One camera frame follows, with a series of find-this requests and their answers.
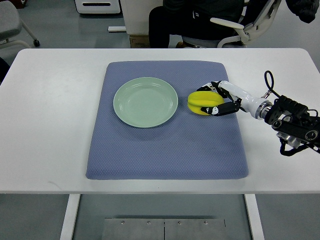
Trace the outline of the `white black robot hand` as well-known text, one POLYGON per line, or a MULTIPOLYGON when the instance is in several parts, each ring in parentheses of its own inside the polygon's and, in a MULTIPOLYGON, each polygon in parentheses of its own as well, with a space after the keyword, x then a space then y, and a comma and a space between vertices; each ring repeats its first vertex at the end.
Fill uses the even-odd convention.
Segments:
POLYGON ((255 119, 262 120, 271 109, 272 103, 265 97, 253 97, 242 88, 228 82, 211 81, 196 90, 197 92, 211 91, 228 101, 216 106, 207 103, 200 104, 200 111, 213 116, 225 116, 242 110, 250 113, 255 119))

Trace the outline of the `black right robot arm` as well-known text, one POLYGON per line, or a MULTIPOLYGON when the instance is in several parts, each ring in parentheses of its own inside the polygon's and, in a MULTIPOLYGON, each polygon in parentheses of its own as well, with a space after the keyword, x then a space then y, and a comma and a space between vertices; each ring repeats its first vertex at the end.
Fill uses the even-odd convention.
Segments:
POLYGON ((291 157, 306 149, 320 152, 320 117, 318 111, 298 103, 274 91, 274 77, 271 71, 264 73, 268 88, 264 98, 274 94, 277 99, 267 103, 259 116, 277 132, 280 154, 291 157))

